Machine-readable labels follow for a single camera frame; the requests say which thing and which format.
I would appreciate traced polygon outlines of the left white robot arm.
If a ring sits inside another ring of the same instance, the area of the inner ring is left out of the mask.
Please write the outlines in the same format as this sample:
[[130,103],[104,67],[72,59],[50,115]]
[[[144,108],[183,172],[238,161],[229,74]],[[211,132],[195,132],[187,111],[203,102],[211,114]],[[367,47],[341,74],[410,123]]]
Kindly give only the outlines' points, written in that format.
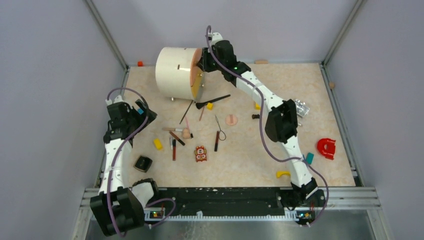
[[142,179],[129,181],[129,160],[134,137],[157,117],[139,94],[136,106],[121,95],[106,100],[109,121],[103,136],[106,152],[105,169],[98,194],[90,198],[90,209],[105,236],[125,237],[127,232],[145,224],[144,209],[160,202],[156,182]]

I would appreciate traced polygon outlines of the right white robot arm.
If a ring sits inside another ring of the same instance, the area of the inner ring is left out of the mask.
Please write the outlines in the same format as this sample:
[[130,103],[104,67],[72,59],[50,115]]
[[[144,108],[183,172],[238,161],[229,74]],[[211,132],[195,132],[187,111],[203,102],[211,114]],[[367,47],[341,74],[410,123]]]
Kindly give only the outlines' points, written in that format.
[[262,145],[272,159],[287,164],[293,200],[299,206],[307,206],[319,189],[313,174],[324,177],[303,158],[295,102],[279,97],[264,85],[245,62],[237,59],[232,44],[213,32],[210,25],[205,39],[207,46],[202,49],[198,66],[207,73],[219,71],[227,82],[260,105],[259,114],[267,114],[265,121],[259,121]]

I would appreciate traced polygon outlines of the cream round drawer organizer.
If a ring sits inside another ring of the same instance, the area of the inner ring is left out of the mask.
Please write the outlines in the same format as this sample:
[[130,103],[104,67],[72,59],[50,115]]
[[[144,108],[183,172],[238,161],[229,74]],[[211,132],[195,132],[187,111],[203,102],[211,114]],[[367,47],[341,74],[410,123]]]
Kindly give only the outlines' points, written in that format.
[[199,100],[204,80],[204,72],[198,67],[201,57],[201,48],[164,47],[155,64],[159,92],[169,98]]

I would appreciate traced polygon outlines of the thin black stick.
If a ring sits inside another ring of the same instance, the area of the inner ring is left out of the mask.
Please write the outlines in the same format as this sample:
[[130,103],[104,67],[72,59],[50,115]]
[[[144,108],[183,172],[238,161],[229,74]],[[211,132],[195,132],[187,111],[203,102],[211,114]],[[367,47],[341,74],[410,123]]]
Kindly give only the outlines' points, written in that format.
[[194,103],[194,102],[195,102],[194,100],[191,100],[190,104],[188,105],[187,109],[185,110],[185,112],[184,112],[183,116],[182,116],[182,117],[181,117],[181,119],[180,119],[179,125],[180,125],[180,124],[183,122],[183,120],[185,119],[185,117],[186,117],[186,115],[187,115],[188,111],[190,110],[190,108],[191,108],[191,106],[193,105],[193,103]]

